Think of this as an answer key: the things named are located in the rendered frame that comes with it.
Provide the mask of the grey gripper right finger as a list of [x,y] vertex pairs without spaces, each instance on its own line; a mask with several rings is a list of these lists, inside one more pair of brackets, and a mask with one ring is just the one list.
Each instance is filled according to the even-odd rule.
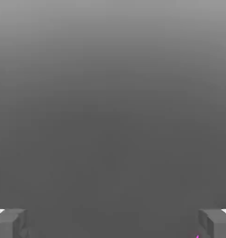
[[198,238],[226,238],[226,209],[198,210]]

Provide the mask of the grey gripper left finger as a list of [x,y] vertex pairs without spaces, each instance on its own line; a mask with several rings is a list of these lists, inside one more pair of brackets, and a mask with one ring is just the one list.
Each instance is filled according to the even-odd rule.
[[4,209],[0,213],[0,238],[28,238],[26,209]]

